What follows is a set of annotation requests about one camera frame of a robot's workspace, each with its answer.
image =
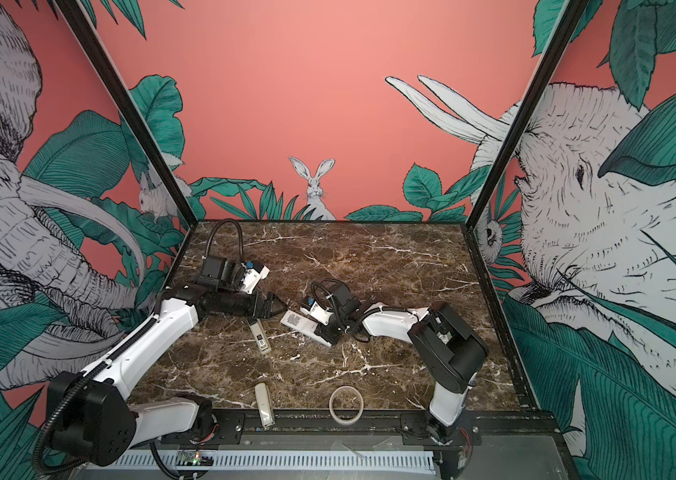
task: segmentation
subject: marble surface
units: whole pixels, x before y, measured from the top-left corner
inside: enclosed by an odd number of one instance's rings
[[[190,281],[213,224],[199,225],[173,286]],[[298,311],[314,280],[335,277],[361,300],[428,306],[449,302],[482,336],[490,355],[467,408],[519,410],[507,363],[458,225],[242,223],[245,256],[271,269],[259,285]],[[236,231],[224,226],[213,253],[236,259]],[[434,382],[411,345],[390,338],[360,343],[344,336],[328,348],[288,329],[282,315],[262,324],[272,350],[258,351],[245,319],[210,316],[175,342],[138,383],[132,403],[181,392],[213,398],[219,408],[256,407],[253,388],[266,382],[275,408],[327,408],[341,385],[358,389],[365,408],[426,408]]]

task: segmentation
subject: wall mural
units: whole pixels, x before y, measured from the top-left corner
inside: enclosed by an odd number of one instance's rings
[[[536,51],[561,5],[537,3]],[[676,478],[676,92],[643,104],[656,57],[674,51],[676,0],[623,0],[600,65],[616,88],[546,88],[477,228],[540,406],[586,479]],[[475,167],[490,164],[516,110],[489,118],[421,81],[461,118],[389,82],[439,128],[479,142]]]
[[[137,326],[186,227],[172,200],[158,198],[164,186],[128,126],[94,111],[47,138],[19,171],[42,88],[32,46],[0,5],[0,478],[35,476],[29,456],[38,429],[29,418],[42,390],[16,408],[4,392],[78,371]],[[132,93],[150,105],[142,111],[151,122],[161,122],[165,158],[179,162],[183,133],[172,117],[179,110],[172,79],[145,78]],[[131,167],[152,189],[141,210],[107,196]],[[121,261],[126,274],[98,273],[101,259],[80,251],[89,241],[114,245],[119,256],[103,260]],[[58,452],[45,457],[51,465],[62,461]]]

